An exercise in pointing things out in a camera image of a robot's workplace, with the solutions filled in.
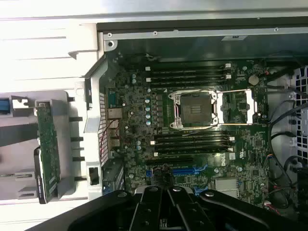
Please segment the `grey plastic parts rack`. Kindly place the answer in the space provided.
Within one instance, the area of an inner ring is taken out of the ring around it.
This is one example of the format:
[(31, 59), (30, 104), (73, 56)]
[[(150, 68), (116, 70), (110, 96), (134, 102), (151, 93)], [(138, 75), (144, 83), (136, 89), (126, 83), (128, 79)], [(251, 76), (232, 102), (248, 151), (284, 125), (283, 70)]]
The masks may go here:
[(10, 100), (10, 114), (0, 115), (0, 205), (39, 202), (34, 164), (38, 144), (36, 102), (51, 103), (60, 158), (60, 182), (49, 201), (87, 198), (86, 172), (82, 138), (78, 135), (82, 118), (71, 111), (69, 97), (63, 90), (0, 93)]

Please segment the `hard disk blue carrier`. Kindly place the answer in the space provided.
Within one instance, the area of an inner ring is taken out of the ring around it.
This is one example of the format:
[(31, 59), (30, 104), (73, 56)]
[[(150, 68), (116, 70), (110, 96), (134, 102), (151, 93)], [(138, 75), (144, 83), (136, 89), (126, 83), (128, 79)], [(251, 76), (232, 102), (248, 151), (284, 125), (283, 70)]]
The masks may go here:
[(10, 100), (0, 99), (0, 115), (10, 114)]

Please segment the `green motherboard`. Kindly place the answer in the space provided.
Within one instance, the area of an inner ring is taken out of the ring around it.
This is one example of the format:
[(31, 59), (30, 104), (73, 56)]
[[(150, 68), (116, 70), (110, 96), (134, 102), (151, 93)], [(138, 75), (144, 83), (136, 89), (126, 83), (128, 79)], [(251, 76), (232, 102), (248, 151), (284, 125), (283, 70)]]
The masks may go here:
[[(269, 150), (268, 70), (258, 60), (162, 62), (131, 57), (122, 61), (101, 95), (107, 115), (100, 130), (103, 169), (107, 154), (120, 158), (120, 175), (129, 192), (151, 185), (146, 170), (153, 167), (202, 169), (198, 175), (174, 176), (174, 185), (199, 195), (216, 190), (215, 179), (236, 178), (237, 189), (222, 193), (263, 207), (269, 187), (263, 170)], [(248, 82), (251, 75), (259, 78), (255, 86)], [(169, 127), (174, 119), (170, 93), (244, 89), (251, 89), (257, 102), (253, 124), (184, 131)]]

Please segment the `silver socket cover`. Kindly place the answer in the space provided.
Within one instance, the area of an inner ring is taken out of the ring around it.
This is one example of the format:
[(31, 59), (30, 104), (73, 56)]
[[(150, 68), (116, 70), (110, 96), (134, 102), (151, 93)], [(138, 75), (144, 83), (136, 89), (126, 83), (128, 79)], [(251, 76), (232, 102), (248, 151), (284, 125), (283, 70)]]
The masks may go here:
[(257, 102), (251, 89), (218, 92), (216, 105), (221, 125), (251, 125), (257, 113)]

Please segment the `CPU socket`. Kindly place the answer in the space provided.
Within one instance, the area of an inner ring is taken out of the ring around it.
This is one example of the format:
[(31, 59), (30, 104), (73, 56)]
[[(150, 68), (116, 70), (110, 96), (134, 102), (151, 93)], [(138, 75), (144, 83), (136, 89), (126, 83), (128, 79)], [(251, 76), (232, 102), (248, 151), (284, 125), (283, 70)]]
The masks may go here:
[(174, 119), (169, 124), (176, 130), (203, 130), (218, 125), (218, 92), (215, 90), (179, 90), (168, 98), (173, 102)]

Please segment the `black silver PC case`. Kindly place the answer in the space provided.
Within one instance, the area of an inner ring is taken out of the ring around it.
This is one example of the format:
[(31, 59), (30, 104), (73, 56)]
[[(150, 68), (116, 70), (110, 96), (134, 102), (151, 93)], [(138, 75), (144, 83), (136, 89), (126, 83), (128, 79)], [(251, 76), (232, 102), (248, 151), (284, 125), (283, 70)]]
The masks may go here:
[[(105, 31), (101, 37), (103, 56), (86, 80), (87, 110), (94, 116), (85, 132), (98, 134), (101, 165), (90, 168), (90, 181), (101, 185), (102, 196), (127, 191), (120, 175), (122, 160), (107, 154), (103, 169), (100, 149), (100, 130), (107, 118), (101, 95), (122, 61), (131, 57), (162, 62), (258, 60), (269, 69), (265, 85), (269, 150), (263, 161), (269, 187), (268, 201), (260, 208), (297, 222), (299, 231), (308, 231), (308, 27)], [(137, 189), (127, 192), (134, 194)], [(180, 223), (169, 221), (171, 207), (165, 187), (158, 231), (185, 231)]]

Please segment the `silver chipset heatsink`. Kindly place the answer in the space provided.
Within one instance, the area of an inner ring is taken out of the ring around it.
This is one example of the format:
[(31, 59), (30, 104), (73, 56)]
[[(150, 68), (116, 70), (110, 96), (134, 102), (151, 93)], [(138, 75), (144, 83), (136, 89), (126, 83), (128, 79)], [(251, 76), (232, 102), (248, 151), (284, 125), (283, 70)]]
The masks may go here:
[(215, 179), (216, 191), (234, 191), (237, 189), (236, 178), (218, 178)]

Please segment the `long blue expansion slot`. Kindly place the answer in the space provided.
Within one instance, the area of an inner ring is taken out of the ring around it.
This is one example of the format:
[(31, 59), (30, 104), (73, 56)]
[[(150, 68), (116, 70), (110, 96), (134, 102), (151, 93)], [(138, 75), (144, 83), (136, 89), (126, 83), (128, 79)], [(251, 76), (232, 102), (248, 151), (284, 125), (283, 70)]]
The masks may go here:
[(153, 176), (154, 173), (169, 173), (173, 176), (182, 176), (182, 175), (198, 175), (202, 169), (196, 168), (177, 168), (177, 169), (162, 169), (162, 168), (153, 168), (151, 170), (146, 170), (146, 177)]

